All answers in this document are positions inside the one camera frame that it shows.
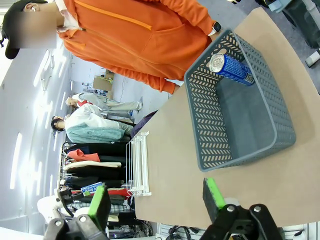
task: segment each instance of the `ear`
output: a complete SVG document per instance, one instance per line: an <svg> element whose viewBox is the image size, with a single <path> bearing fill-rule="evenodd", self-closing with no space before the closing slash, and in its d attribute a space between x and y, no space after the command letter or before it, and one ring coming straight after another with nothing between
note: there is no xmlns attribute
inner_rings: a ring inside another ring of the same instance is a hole
<svg viewBox="0 0 320 240"><path fill-rule="evenodd" d="M33 2L29 2L27 5L25 5L23 11L24 12L33 12L32 8L35 8L35 10L38 12L40 10L39 5Z"/></svg>

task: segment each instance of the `person in orange hoodie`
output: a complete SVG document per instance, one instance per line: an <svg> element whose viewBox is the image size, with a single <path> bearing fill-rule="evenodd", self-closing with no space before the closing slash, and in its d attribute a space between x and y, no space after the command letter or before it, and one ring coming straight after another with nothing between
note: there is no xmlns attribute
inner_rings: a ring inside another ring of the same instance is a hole
<svg viewBox="0 0 320 240"><path fill-rule="evenodd" d="M183 81L221 29L196 0L20 0L2 24L9 59L19 52L16 12L54 14L58 35L75 56L170 94L178 86L166 79ZM27 15L19 29L24 36L41 36L46 17Z"/></svg>

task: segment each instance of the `orange hoodie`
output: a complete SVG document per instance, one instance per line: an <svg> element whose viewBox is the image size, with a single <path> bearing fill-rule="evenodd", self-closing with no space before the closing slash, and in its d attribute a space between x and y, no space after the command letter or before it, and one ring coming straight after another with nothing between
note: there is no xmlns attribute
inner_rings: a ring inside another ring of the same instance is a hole
<svg viewBox="0 0 320 240"><path fill-rule="evenodd" d="M196 0L64 0L79 30L59 33L75 56L173 93L211 42L214 21Z"/></svg>

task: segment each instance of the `table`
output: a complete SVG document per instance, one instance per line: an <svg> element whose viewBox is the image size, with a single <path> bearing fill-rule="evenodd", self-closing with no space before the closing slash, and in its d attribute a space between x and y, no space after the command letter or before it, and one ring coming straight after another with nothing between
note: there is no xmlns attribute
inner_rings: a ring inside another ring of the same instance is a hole
<svg viewBox="0 0 320 240"><path fill-rule="evenodd" d="M206 228L203 179L213 177L224 197L244 208L265 204L276 224L320 220L320 97L300 59L262 8L235 32L257 48L283 94L296 144L257 162L201 172L187 93L182 86L142 128L147 137L152 196L135 198L136 216L163 224Z"/></svg>

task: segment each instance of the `can lid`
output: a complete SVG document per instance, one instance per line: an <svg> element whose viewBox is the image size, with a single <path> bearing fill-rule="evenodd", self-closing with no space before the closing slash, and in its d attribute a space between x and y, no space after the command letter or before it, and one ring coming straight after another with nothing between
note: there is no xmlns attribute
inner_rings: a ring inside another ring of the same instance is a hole
<svg viewBox="0 0 320 240"><path fill-rule="evenodd" d="M221 53L213 54L209 63L211 72L218 73L222 70L225 64L225 57Z"/></svg>

